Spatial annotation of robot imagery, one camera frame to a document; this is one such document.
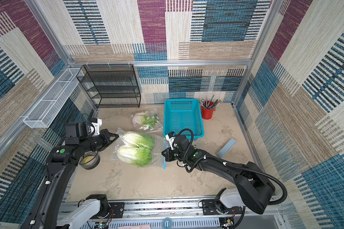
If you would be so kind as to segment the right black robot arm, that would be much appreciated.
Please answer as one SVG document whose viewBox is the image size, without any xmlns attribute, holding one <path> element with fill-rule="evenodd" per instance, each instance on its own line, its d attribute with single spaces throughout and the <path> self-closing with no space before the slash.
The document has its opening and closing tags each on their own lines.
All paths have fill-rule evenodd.
<svg viewBox="0 0 344 229">
<path fill-rule="evenodd" d="M 213 173 L 236 186 L 235 191 L 223 188 L 215 197 L 217 212 L 225 214 L 233 207 L 247 207 L 262 215 L 268 205 L 283 203 L 288 196 L 284 184 L 263 172 L 255 163 L 238 164 L 223 160 L 193 146 L 193 138 L 170 132 L 165 138 L 170 146 L 161 154 L 167 162 L 181 162 L 187 173 L 194 169 Z"/>
</svg>

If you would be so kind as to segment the blue-zip clear bag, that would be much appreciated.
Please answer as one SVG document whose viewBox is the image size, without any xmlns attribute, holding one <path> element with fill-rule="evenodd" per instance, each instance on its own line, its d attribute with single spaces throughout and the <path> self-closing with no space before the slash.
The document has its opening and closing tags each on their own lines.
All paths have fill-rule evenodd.
<svg viewBox="0 0 344 229">
<path fill-rule="evenodd" d="M 166 168 L 166 161 L 161 153 L 169 144 L 163 137 L 124 131 L 121 128 L 117 129 L 116 134 L 118 139 L 111 145 L 111 160 L 119 160 L 139 168 Z"/>
</svg>

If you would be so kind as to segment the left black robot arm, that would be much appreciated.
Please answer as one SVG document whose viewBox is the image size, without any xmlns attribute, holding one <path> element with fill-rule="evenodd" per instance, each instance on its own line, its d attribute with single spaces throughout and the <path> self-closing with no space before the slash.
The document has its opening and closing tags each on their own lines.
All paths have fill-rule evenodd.
<svg viewBox="0 0 344 229">
<path fill-rule="evenodd" d="M 66 134 L 52 148 L 47 158 L 45 177 L 37 199 L 23 229 L 79 229 L 93 216 L 106 217 L 110 206 L 106 195 L 95 194 L 75 211 L 58 219 L 67 185 L 80 161 L 89 152 L 101 152 L 119 138 L 118 134 L 100 129 L 102 121 L 66 124 Z"/>
</svg>

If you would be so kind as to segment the chinese cabbage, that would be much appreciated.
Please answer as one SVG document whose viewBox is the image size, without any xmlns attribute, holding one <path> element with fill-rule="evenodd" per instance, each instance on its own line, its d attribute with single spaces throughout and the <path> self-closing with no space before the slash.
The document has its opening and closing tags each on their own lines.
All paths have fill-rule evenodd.
<svg viewBox="0 0 344 229">
<path fill-rule="evenodd" d="M 126 132 L 121 138 L 130 147 L 148 148 L 152 150 L 155 145 L 155 139 L 145 133 Z"/>
<path fill-rule="evenodd" d="M 121 146 L 117 150 L 119 160 L 138 167 L 145 167 L 152 161 L 151 150 L 148 148 Z"/>
</svg>

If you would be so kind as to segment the pink-zip dotted bag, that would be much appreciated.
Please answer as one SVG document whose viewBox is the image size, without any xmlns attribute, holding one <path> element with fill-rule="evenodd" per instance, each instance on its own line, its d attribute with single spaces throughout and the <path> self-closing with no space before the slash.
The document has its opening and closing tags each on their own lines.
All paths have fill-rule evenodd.
<svg viewBox="0 0 344 229">
<path fill-rule="evenodd" d="M 163 128 L 160 112 L 155 108 L 132 114 L 131 121 L 133 127 L 139 131 L 151 132 Z"/>
</svg>

